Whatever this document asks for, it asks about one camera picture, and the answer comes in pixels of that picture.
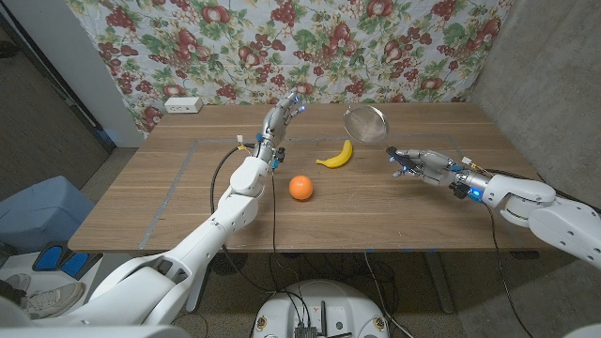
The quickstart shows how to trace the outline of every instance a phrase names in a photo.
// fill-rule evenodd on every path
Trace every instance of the white shoe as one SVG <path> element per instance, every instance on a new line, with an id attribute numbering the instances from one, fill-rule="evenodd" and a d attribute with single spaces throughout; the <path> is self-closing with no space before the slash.
<path id="1" fill-rule="evenodd" d="M 18 290 L 27 292 L 27 288 L 29 288 L 29 283 L 31 283 L 31 277 L 28 274 L 17 273 L 8 277 L 8 279 L 6 279 L 5 282 L 7 282 L 8 284 L 10 284 L 10 286 Z"/>
<path id="2" fill-rule="evenodd" d="M 31 319 L 62 315 L 84 294 L 83 283 L 67 284 L 54 290 L 29 296 L 23 309 Z"/>

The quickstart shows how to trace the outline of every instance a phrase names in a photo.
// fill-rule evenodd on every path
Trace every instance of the banana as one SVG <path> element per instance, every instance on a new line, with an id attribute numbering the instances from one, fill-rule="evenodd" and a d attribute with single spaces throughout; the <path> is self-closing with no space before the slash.
<path id="1" fill-rule="evenodd" d="M 353 146 L 350 141 L 346 140 L 345 145 L 342 147 L 342 152 L 331 159 L 327 159 L 325 161 L 317 160 L 317 164 L 323 164 L 328 168 L 337 168 L 343 164 L 345 164 L 348 159 L 350 159 L 350 155 L 353 153 Z"/>

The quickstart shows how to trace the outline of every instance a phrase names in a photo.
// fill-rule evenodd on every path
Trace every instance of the floral fabric backdrop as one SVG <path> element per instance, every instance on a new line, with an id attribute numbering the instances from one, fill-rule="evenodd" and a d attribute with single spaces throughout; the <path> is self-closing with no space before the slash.
<path id="1" fill-rule="evenodd" d="M 205 104 L 461 101 L 513 0 L 66 0 L 152 131 Z"/>

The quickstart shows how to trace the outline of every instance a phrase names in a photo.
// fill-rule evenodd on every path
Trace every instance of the gray wall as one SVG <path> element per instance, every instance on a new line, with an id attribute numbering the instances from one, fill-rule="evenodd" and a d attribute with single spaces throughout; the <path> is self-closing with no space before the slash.
<path id="1" fill-rule="evenodd" d="M 601 207 L 601 2 L 517 0 L 471 101 L 553 187 Z"/>
<path id="2" fill-rule="evenodd" d="M 121 95 L 79 20 L 64 0 L 4 0 L 56 70 L 117 146 L 140 146 Z"/>

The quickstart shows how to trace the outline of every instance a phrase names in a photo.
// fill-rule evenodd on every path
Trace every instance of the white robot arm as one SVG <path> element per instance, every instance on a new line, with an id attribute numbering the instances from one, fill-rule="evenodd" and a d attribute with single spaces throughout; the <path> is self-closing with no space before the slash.
<path id="1" fill-rule="evenodd" d="M 257 135 L 259 144 L 230 178 L 217 210 L 177 247 L 133 258 L 113 271 L 79 309 L 57 318 L 34 321 L 36 326 L 123 326 L 169 324 L 184 303 L 192 311 L 198 301 L 207 266 L 227 238 L 254 220 L 266 177 L 283 159 L 276 149 L 299 99 L 292 91 L 272 108 Z"/>
<path id="2" fill-rule="evenodd" d="M 501 206 L 501 216 L 510 223 L 530 228 L 544 242 L 601 269 L 601 217 L 591 207 L 556 196 L 547 184 L 504 175 L 452 159 L 432 150 L 402 150 L 389 147 L 391 161 L 399 162 L 402 175 L 419 176 L 428 184 L 448 185 L 459 198 L 468 197 L 491 208 Z"/>

